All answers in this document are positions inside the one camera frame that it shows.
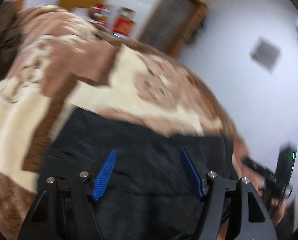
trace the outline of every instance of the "black handheld device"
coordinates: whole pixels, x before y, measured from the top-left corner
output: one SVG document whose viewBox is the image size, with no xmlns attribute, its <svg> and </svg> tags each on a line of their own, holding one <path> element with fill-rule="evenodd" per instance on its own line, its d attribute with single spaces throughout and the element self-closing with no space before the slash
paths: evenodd
<svg viewBox="0 0 298 240">
<path fill-rule="evenodd" d="M 289 181 L 293 173 L 296 154 L 297 148 L 295 146 L 281 147 L 275 173 L 249 157 L 242 161 L 244 165 L 265 178 L 262 199 L 271 217 L 275 214 L 276 208 L 270 205 L 270 200 L 273 198 L 279 199 L 280 204 L 281 200 L 288 198 L 293 190 Z"/>
</svg>

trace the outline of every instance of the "air vent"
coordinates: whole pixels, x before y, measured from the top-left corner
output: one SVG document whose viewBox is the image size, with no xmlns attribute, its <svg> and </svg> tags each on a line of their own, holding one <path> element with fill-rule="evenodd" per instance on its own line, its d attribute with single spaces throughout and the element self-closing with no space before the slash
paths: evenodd
<svg viewBox="0 0 298 240">
<path fill-rule="evenodd" d="M 277 46 L 260 38 L 250 56 L 268 71 L 272 71 L 279 54 L 280 49 Z"/>
</svg>

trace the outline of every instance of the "red box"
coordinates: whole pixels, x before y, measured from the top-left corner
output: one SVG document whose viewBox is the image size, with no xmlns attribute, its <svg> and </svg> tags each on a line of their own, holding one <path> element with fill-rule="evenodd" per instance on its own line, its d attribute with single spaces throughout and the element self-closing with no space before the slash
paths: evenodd
<svg viewBox="0 0 298 240">
<path fill-rule="evenodd" d="M 131 20 L 118 18 L 116 20 L 116 24 L 114 25 L 113 31 L 115 33 L 120 33 L 125 36 L 129 36 L 132 31 L 132 27 L 135 25 L 135 23 Z"/>
</svg>

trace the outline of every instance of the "metal screw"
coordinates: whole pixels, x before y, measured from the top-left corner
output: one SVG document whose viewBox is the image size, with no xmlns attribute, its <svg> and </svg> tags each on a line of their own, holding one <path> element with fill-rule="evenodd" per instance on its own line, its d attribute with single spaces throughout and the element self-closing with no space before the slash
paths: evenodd
<svg viewBox="0 0 298 240">
<path fill-rule="evenodd" d="M 86 178 L 86 177 L 89 176 L 89 172 L 87 172 L 87 171 L 82 171 L 82 172 L 80 172 L 79 176 L 80 176 L 81 178 Z"/>
<path fill-rule="evenodd" d="M 243 177 L 241 179 L 241 181 L 244 183 L 244 184 L 248 184 L 250 182 L 250 179 L 248 179 L 247 177 Z"/>
<path fill-rule="evenodd" d="M 48 184 L 52 184 L 52 183 L 54 183 L 54 181 L 55 181 L 54 177 L 47 178 L 47 183 Z"/>
<path fill-rule="evenodd" d="M 217 173 L 214 171 L 210 171 L 210 172 L 208 172 L 208 176 L 211 178 L 215 178 L 215 177 L 217 177 Z"/>
</svg>

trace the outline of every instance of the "brown and beige blanket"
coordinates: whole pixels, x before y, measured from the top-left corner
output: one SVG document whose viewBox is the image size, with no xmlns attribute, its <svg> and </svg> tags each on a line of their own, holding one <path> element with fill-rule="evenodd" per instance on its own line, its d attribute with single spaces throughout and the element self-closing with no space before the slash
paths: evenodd
<svg viewBox="0 0 298 240">
<path fill-rule="evenodd" d="M 77 106 L 166 136 L 224 134 L 244 148 L 213 94 L 171 57 L 56 6 L 21 11 L 20 19 L 23 42 L 0 82 L 0 231 L 7 239 L 17 238 L 35 196 L 44 149 Z"/>
</svg>

